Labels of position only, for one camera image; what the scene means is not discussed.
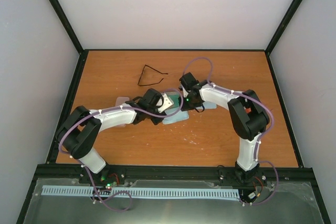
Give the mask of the grey glasses case teal lining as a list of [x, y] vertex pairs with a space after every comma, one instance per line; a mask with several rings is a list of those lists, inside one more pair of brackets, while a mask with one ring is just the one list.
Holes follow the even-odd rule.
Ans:
[[168, 98], [173, 102], [173, 104], [169, 107], [169, 109], [171, 110], [178, 110], [180, 107], [180, 93], [179, 92], [167, 92], [166, 93]]

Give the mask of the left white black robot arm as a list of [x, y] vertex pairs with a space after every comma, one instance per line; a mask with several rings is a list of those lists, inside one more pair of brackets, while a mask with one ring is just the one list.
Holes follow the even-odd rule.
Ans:
[[108, 180], [109, 170], [107, 162], [93, 147], [98, 134], [115, 126], [136, 125], [145, 119], [157, 125], [167, 116], [165, 111], [173, 104], [166, 93], [150, 88], [143, 96], [111, 108], [88, 110], [78, 106], [56, 133], [59, 149], [64, 148], [64, 152], [87, 167], [97, 183], [104, 183]]

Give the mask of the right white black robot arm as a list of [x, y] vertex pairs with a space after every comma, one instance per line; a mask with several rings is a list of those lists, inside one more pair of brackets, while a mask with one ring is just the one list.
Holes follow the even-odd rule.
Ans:
[[235, 163], [235, 176], [239, 183], [252, 180], [259, 168], [258, 153], [261, 136], [270, 123], [266, 108], [255, 91], [238, 92], [228, 90], [204, 80], [196, 80], [188, 72], [179, 79], [183, 91], [182, 111], [204, 110], [204, 103], [210, 102], [225, 108], [235, 133], [239, 136], [239, 154]]

